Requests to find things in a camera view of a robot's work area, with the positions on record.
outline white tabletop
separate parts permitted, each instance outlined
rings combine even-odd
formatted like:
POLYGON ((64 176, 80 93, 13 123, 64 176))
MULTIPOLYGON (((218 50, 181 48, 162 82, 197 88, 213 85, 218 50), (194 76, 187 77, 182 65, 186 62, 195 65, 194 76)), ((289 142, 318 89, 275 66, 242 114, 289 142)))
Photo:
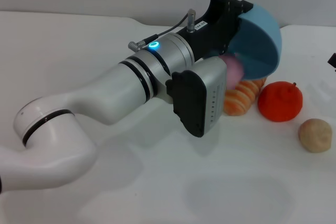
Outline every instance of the white tabletop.
MULTIPOLYGON (((128 18, 0 12, 0 143, 23 150, 16 112, 42 95, 91 80, 163 27, 128 18)), ((309 118, 336 127, 336 28, 288 26, 267 83, 296 82, 301 113, 266 121, 253 106, 190 136, 171 105, 152 99, 117 125, 84 116, 99 158, 62 188, 0 195, 0 223, 331 224, 336 222, 336 147, 310 154, 297 130, 309 118)))

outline blue bowl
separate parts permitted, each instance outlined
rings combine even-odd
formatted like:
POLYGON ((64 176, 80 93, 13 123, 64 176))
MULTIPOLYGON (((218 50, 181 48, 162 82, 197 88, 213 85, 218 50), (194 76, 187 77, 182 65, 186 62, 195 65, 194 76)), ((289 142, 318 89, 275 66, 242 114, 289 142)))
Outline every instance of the blue bowl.
POLYGON ((277 21, 262 7, 254 5, 239 16, 240 30, 231 40, 228 52, 244 66, 244 80, 256 80, 273 73, 281 55, 281 33, 277 21))

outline robotic arm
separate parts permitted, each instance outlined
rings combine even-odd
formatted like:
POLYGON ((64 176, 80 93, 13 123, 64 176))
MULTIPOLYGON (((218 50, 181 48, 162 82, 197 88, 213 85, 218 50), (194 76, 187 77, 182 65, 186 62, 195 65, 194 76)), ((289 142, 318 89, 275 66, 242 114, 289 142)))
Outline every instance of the robotic arm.
POLYGON ((202 137, 222 113, 226 65, 218 57, 199 60, 226 52, 239 29, 238 16, 252 8, 246 1, 211 0, 200 19, 189 12, 179 32, 130 43, 135 54, 86 86, 24 106, 14 129, 26 150, 0 147, 1 191, 59 187, 95 163, 96 146, 75 114, 113 124, 159 97, 173 103, 191 134, 202 137))

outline label sticker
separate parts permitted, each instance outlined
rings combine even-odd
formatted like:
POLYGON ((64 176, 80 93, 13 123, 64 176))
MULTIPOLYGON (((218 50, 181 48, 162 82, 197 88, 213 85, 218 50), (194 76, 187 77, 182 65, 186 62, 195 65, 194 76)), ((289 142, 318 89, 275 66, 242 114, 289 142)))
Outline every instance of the label sticker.
POLYGON ((199 22, 197 25, 195 25, 195 30, 200 30, 202 27, 206 26, 208 23, 205 21, 199 22))

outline black mount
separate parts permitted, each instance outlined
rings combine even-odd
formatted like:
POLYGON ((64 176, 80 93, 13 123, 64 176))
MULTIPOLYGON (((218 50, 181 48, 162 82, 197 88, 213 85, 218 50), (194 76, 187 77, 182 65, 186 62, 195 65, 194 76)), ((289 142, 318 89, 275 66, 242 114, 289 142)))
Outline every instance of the black mount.
POLYGON ((328 63, 336 68, 336 53, 334 53, 331 58, 328 60, 328 63))
POLYGON ((220 55, 239 30, 238 16, 252 8, 253 4, 244 0, 211 0, 206 13, 195 21, 196 26, 202 21, 207 25, 193 33, 188 33, 186 27, 177 33, 190 45, 195 61, 213 52, 220 55))
POLYGON ((173 98, 174 113, 184 127, 194 136, 204 135, 206 87, 194 72, 174 72, 166 82, 167 94, 173 98))

